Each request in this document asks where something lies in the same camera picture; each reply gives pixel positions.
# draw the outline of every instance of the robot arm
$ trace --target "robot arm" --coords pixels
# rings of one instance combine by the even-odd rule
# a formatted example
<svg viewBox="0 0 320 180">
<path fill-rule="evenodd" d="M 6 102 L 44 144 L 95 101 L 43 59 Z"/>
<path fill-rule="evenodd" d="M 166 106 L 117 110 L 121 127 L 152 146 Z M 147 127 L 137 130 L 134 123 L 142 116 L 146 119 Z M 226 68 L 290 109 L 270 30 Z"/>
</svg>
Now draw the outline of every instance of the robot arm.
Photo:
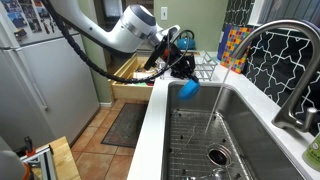
<svg viewBox="0 0 320 180">
<path fill-rule="evenodd" d="M 140 5 L 129 6 L 113 30 L 106 32 L 82 13 L 78 0 L 53 0 L 51 4 L 64 21 L 118 57 L 131 57 L 144 41 L 155 47 L 164 35 L 154 16 Z"/>
</svg>

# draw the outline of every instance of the stainless steel sink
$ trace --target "stainless steel sink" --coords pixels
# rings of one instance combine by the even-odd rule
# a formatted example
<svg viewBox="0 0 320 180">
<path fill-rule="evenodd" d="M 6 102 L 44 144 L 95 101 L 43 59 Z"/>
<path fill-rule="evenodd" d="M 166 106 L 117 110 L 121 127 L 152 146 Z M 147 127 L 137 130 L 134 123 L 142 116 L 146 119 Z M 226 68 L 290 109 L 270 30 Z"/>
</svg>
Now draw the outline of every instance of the stainless steel sink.
<svg viewBox="0 0 320 180">
<path fill-rule="evenodd" d="M 201 84 L 180 101 L 182 86 L 169 85 L 162 179 L 304 179 L 231 87 L 208 125 L 221 86 Z"/>
</svg>

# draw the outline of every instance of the black cable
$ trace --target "black cable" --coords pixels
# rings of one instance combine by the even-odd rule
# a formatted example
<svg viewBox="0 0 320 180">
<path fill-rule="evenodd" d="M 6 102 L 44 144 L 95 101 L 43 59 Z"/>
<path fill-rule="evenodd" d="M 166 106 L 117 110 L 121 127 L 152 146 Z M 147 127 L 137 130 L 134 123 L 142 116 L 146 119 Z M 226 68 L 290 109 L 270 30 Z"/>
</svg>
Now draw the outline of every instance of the black cable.
<svg viewBox="0 0 320 180">
<path fill-rule="evenodd" d="M 109 74 L 108 72 L 104 71 L 103 69 L 101 69 L 100 67 L 98 67 L 95 63 L 93 63 L 89 57 L 87 57 L 87 55 L 81 50 L 81 48 L 79 47 L 79 45 L 75 42 L 75 40 L 73 39 L 73 37 L 69 34 L 69 30 L 66 28 L 66 26 L 64 25 L 64 23 L 62 22 L 62 20 L 60 19 L 59 15 L 56 13 L 55 9 L 53 8 L 50 0 L 41 0 L 41 2 L 43 3 L 43 5 L 46 7 L 46 9 L 48 10 L 48 12 L 50 13 L 50 15 L 52 16 L 52 19 L 56 22 L 57 27 L 59 28 L 59 30 L 61 31 L 61 33 L 63 34 L 63 36 L 65 37 L 65 39 L 68 41 L 68 43 L 70 44 L 70 46 L 74 49 L 74 51 L 80 56 L 80 58 L 94 71 L 96 71 L 97 73 L 99 73 L 101 76 L 104 76 L 108 79 L 117 81 L 117 82 L 121 82 L 121 83 L 141 83 L 141 82 L 149 82 L 150 80 L 153 80 L 159 76 L 161 76 L 166 70 L 168 70 L 169 68 L 171 68 L 173 65 L 175 65 L 176 63 L 178 63 L 182 57 L 186 54 L 186 52 L 177 60 L 175 61 L 171 66 L 168 67 L 168 63 L 166 63 L 166 65 L 160 69 L 160 71 L 158 71 L 158 73 L 151 75 L 149 77 L 146 78 L 140 78 L 140 79 L 136 79 L 136 78 L 132 78 L 132 79 L 125 79 L 125 78 L 121 78 L 118 76 L 115 76 L 113 74 Z M 167 62 L 169 62 L 169 57 L 170 57 L 170 41 L 168 40 L 168 51 L 169 51 L 169 56 L 167 59 Z"/>
</svg>

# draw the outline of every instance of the window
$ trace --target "window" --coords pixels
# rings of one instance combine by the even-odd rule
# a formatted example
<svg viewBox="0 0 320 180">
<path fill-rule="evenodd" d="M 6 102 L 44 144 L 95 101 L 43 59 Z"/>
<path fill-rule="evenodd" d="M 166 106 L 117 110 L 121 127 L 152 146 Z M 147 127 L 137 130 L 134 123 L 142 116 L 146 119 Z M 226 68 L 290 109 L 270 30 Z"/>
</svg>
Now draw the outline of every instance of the window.
<svg viewBox="0 0 320 180">
<path fill-rule="evenodd" d="M 249 24 L 290 18 L 307 20 L 320 27 L 320 0 L 256 0 Z"/>
</svg>

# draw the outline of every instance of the drawer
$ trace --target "drawer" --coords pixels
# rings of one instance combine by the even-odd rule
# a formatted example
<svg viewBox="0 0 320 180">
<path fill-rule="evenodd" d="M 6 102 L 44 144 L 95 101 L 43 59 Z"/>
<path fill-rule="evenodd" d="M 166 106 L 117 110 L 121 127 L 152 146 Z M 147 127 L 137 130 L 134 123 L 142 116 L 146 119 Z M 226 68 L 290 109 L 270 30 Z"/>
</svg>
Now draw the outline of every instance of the drawer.
<svg viewBox="0 0 320 180">
<path fill-rule="evenodd" d="M 132 78 L 133 73 L 139 68 L 143 67 L 148 57 L 137 57 L 135 54 L 130 58 L 114 75 L 122 78 Z M 138 86 L 111 82 L 113 97 L 115 99 L 134 99 L 149 101 L 152 86 Z"/>
</svg>

